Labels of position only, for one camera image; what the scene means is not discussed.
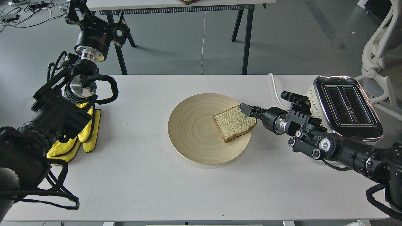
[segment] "white table top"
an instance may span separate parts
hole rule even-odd
[[[199,2],[185,5],[179,0],[88,0],[86,3],[92,11],[117,10],[133,8],[167,8],[186,6],[221,6],[239,4],[263,4],[275,3],[276,0],[201,0]]]
[[[118,99],[100,106],[98,143],[79,151],[64,183],[80,198],[79,210],[41,203],[17,203],[4,220],[173,221],[310,220],[386,218],[369,204],[365,191],[375,185],[353,171],[338,172],[293,153],[287,135],[275,135],[261,122],[234,160],[205,166],[182,157],[169,140],[168,119],[177,104],[195,94],[214,92],[238,102],[279,106],[267,75],[115,75]],[[304,94],[315,75],[276,75],[278,93]],[[107,84],[97,94],[108,97]],[[36,89],[14,92],[15,109]],[[13,118],[0,125],[14,124]],[[384,195],[376,196],[384,202]]]

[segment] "wooden plate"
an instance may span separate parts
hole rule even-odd
[[[183,100],[169,117],[168,132],[174,148],[185,158],[206,165],[237,157],[250,141],[251,132],[225,143],[212,118],[237,105],[232,98],[216,93]]]

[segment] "table leg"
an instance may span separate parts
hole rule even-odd
[[[254,9],[247,10],[246,39],[244,41],[243,69],[242,74],[247,74],[248,54],[250,52],[251,28]]]
[[[239,31],[240,22],[242,21],[244,9],[239,9],[237,12],[236,24],[234,25],[233,35],[232,35],[232,42],[236,41],[237,32]]]
[[[131,35],[131,31],[128,33],[128,41],[130,42],[131,47],[135,48],[137,46],[134,42],[133,36]]]
[[[113,15],[107,15],[106,17],[107,17],[107,22],[109,24],[114,24],[115,23],[115,21],[113,20]],[[123,52],[121,51],[121,49],[116,44],[115,44],[115,49],[116,49],[117,59],[119,59],[121,73],[122,74],[128,74],[126,66],[125,66],[125,62],[124,62]]]

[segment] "bread crust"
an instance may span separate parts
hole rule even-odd
[[[213,116],[213,120],[216,122],[216,125],[218,126],[219,132],[221,133],[221,136],[222,136],[222,138],[224,139],[224,142],[225,142],[225,143],[228,143],[230,140],[233,140],[235,137],[238,137],[238,136],[241,136],[241,135],[244,135],[244,134],[250,132],[251,129],[253,129],[253,128],[257,125],[257,120],[255,120],[255,123],[254,123],[253,125],[251,125],[247,130],[245,130],[245,131],[243,131],[243,132],[240,132],[240,133],[237,133],[237,134],[233,134],[232,136],[230,136],[230,137],[228,137],[227,139],[225,139],[225,138],[224,138],[224,135],[223,135],[223,133],[222,133],[222,131],[221,131],[221,128],[219,127],[218,121],[216,121],[215,116],[220,115],[220,114],[223,114],[223,113],[225,113],[225,112],[227,112],[227,111],[229,111],[229,110],[231,110],[231,109],[233,109],[233,108],[236,108],[236,107],[240,107],[240,105],[231,107],[231,108],[229,108],[228,110],[226,110],[226,111],[224,111],[224,112],[221,112],[221,113],[216,114],[216,115]]]

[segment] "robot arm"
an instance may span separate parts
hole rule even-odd
[[[282,92],[281,97],[291,102],[288,111],[241,103],[241,112],[262,120],[264,127],[275,134],[286,133],[291,136],[288,145],[294,152],[322,160],[339,171],[354,170],[379,183],[367,190],[367,200],[384,213],[402,220],[402,145],[394,144],[391,148],[380,149],[360,139],[328,133],[321,126],[322,120],[311,115],[308,97],[291,92]],[[326,160],[337,161],[346,167],[332,166]],[[386,200],[392,209],[373,198],[375,192],[384,188]]]
[[[82,20],[76,13],[78,9]],[[32,106],[35,115],[18,129],[0,128],[0,222],[17,201],[42,202],[57,207],[77,210],[79,201],[69,192],[63,182],[67,175],[67,163],[63,160],[47,159],[46,153],[59,140],[62,143],[74,138],[91,120],[87,113],[95,103],[106,104],[118,96],[116,81],[106,75],[99,74],[97,62],[107,57],[110,42],[122,47],[129,34],[123,20],[115,24],[93,16],[86,6],[86,0],[72,0],[66,15],[68,24],[80,26],[80,34],[75,46],[76,54],[63,52],[62,65],[50,64],[48,82],[33,96],[36,102]],[[50,73],[50,66],[55,69]],[[112,97],[97,100],[95,81],[107,81],[112,90]],[[76,104],[87,103],[84,108]],[[56,178],[50,171],[51,163],[61,165],[62,171]],[[46,178],[52,186],[50,189],[39,189],[37,186]],[[62,206],[47,201],[25,199],[27,195],[60,196],[75,203],[73,206]]]

